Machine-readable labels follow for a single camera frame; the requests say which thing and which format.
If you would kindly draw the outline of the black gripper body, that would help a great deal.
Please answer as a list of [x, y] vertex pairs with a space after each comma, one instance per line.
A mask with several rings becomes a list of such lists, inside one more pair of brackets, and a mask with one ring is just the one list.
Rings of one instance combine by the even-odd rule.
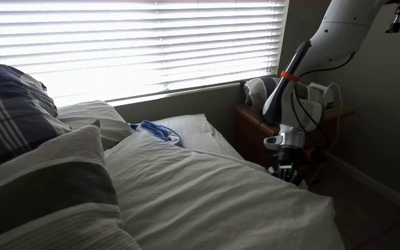
[[279, 133], [263, 140], [268, 150], [277, 152], [277, 165], [268, 172], [284, 180], [300, 180], [299, 165], [304, 159], [306, 133], [295, 126], [281, 125]]

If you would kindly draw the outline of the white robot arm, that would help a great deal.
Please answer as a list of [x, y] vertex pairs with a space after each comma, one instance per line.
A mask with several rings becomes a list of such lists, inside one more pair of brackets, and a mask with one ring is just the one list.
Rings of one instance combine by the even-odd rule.
[[324, 105], [313, 100], [300, 100], [295, 90], [302, 76], [315, 72], [321, 65], [352, 58], [364, 41], [378, 11], [393, 0], [332, 0], [311, 39], [303, 41], [281, 80], [268, 96], [263, 116], [270, 125], [278, 125], [277, 136], [265, 137], [268, 148], [278, 150], [272, 175], [299, 184], [299, 165], [304, 157], [306, 134], [320, 126]]

